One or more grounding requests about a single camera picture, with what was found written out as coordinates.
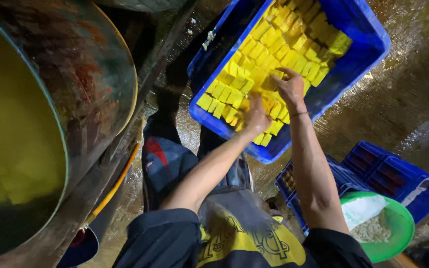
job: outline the green plastic bowl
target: green plastic bowl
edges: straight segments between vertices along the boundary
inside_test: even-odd
[[[367,198],[379,194],[369,192],[350,192],[340,199],[341,204],[349,203],[357,198]],[[385,261],[400,254],[413,239],[415,222],[410,212],[400,203],[391,198],[385,198],[389,204],[384,208],[387,225],[392,231],[388,243],[361,243],[372,263]]]

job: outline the hand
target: hand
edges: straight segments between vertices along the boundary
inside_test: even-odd
[[[249,102],[249,111],[246,114],[245,130],[253,138],[264,132],[271,126],[272,117],[266,114],[263,107],[263,100],[260,95],[254,95]]]
[[[302,76],[289,68],[276,68],[276,70],[283,71],[285,74],[283,79],[279,79],[277,76],[272,76],[272,78],[276,81],[279,95],[286,102],[288,110],[296,111],[298,106],[303,107],[304,80],[302,80]]]

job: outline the wet floor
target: wet floor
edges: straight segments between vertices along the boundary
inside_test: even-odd
[[[390,53],[314,122],[319,142],[325,152],[341,161],[358,141],[367,140],[429,170],[429,0],[367,2],[390,34]],[[184,32],[169,63],[176,60],[221,9],[219,3],[199,1],[192,14],[197,23],[186,25],[193,35]],[[165,73],[157,84],[166,85]],[[196,154],[200,126],[188,112],[191,91],[189,85],[179,85],[176,90],[183,93],[176,120],[178,132],[182,144]],[[156,111],[153,100],[154,95],[149,95],[143,116]],[[261,198],[277,194],[274,179],[289,158],[289,151],[269,165],[248,158]],[[125,227],[143,211],[140,152],[133,167],[98,255],[81,267],[110,267],[126,240]]]

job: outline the blue crate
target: blue crate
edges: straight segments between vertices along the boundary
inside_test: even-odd
[[[349,169],[340,166],[340,164],[332,156],[326,154],[325,157],[332,174],[334,175],[339,197],[342,197],[345,193],[352,191],[372,192],[372,189],[363,183],[358,176],[356,176]],[[303,219],[303,213],[299,205],[299,198],[297,197],[296,191],[294,191],[289,199],[286,200],[286,203],[287,206],[294,212],[297,220],[299,221],[302,232],[307,236],[309,227]]]
[[[387,157],[367,178],[366,184],[404,205],[415,224],[429,213],[429,174],[405,160]]]
[[[309,115],[314,121],[357,83],[370,69],[385,58],[390,50],[390,37],[364,0],[320,0],[328,22],[342,30],[354,42],[345,56],[317,87],[305,97]],[[196,105],[201,95],[218,76],[241,43],[251,32],[271,0],[234,0],[216,25],[216,37],[207,51],[200,49],[188,66],[193,100],[190,114],[196,121],[219,136],[230,139],[234,130],[223,120]],[[284,125],[267,147],[251,143],[245,152],[268,164],[275,161],[291,145],[289,126]]]
[[[341,165],[353,171],[362,180],[388,156],[393,154],[379,146],[366,141],[360,141],[349,152]]]

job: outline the wrist bracelet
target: wrist bracelet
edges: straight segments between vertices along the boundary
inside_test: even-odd
[[[309,114],[309,112],[296,113],[296,114],[291,115],[291,116],[289,117],[289,119],[291,119],[291,118],[293,118],[293,117],[296,117],[296,116],[298,116],[298,115],[301,115],[301,114],[303,114],[303,113],[305,113],[305,114]]]

